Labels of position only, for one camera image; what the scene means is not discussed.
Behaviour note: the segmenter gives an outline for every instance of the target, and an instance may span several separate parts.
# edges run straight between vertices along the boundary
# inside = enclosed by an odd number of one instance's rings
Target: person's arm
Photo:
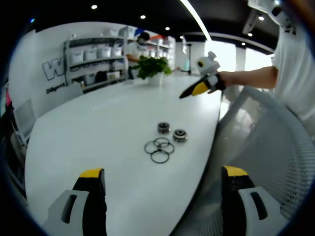
[[[140,61],[140,59],[134,57],[131,54],[127,54],[127,59],[128,59],[128,61],[131,61],[131,62],[139,62]]]
[[[253,71],[219,72],[225,86],[243,85],[262,89],[274,89],[278,69],[274,66],[264,67]]]

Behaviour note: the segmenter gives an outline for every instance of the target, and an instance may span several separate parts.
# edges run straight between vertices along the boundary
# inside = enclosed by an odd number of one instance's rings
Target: white pot
[[[148,78],[149,85],[159,87],[162,85],[163,82],[163,73],[158,73],[152,78]]]

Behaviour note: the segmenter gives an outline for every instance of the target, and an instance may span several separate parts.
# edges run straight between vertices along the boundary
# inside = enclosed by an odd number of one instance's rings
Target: metal ring
[[[157,153],[157,152],[167,154],[167,159],[166,159],[165,161],[161,161],[161,162],[155,161],[155,160],[153,159],[153,155],[154,155],[155,153]],[[164,151],[164,150],[158,149],[158,150],[156,150],[155,152],[153,152],[153,153],[150,154],[150,158],[151,158],[151,160],[152,160],[154,163],[163,164],[163,163],[165,163],[165,162],[167,162],[167,161],[169,160],[169,153],[166,152],[166,151]]]

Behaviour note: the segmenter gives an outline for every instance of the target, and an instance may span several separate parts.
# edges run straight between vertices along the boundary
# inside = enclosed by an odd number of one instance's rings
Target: black ceiling
[[[210,32],[230,34],[275,48],[278,26],[268,16],[265,21],[255,21],[253,37],[243,34],[243,28],[252,11],[247,0],[190,0],[206,28]],[[27,6],[26,14],[35,22],[28,30],[43,29],[71,22],[103,21],[133,25],[162,35],[179,39],[184,34],[188,41],[202,41],[204,36],[191,35],[201,32],[199,25],[180,0],[88,0],[81,3],[74,0],[56,0],[42,5]]]

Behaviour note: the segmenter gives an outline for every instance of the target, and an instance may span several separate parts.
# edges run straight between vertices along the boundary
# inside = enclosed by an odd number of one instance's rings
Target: storage box
[[[149,50],[146,50],[146,51],[141,52],[140,54],[145,56],[145,57],[148,57],[150,55],[150,52],[149,52]]]
[[[111,47],[99,48],[97,50],[97,58],[109,58],[112,53]]]
[[[118,32],[119,32],[118,29],[107,29],[104,31],[103,35],[117,37]]]
[[[122,45],[121,44],[115,44],[112,48],[112,57],[121,57],[122,56]]]
[[[95,60],[96,56],[96,49],[89,49],[84,51],[84,60]]]
[[[163,44],[163,39],[162,38],[151,39],[150,41],[153,42],[153,43],[157,43],[158,45],[162,45]]]
[[[95,83],[95,73],[85,75],[84,78],[85,85],[92,85]]]
[[[120,78],[120,72],[119,71],[114,71],[114,72],[108,72],[107,73],[107,79],[108,80],[115,80]]]
[[[136,28],[132,26],[126,26],[119,30],[118,35],[124,37],[125,32],[127,33],[127,38],[134,38],[134,33],[136,32]]]
[[[149,53],[149,56],[155,58],[156,54],[157,54],[156,50],[155,49],[151,49],[150,53]]]
[[[71,64],[83,62],[83,52],[71,54]]]

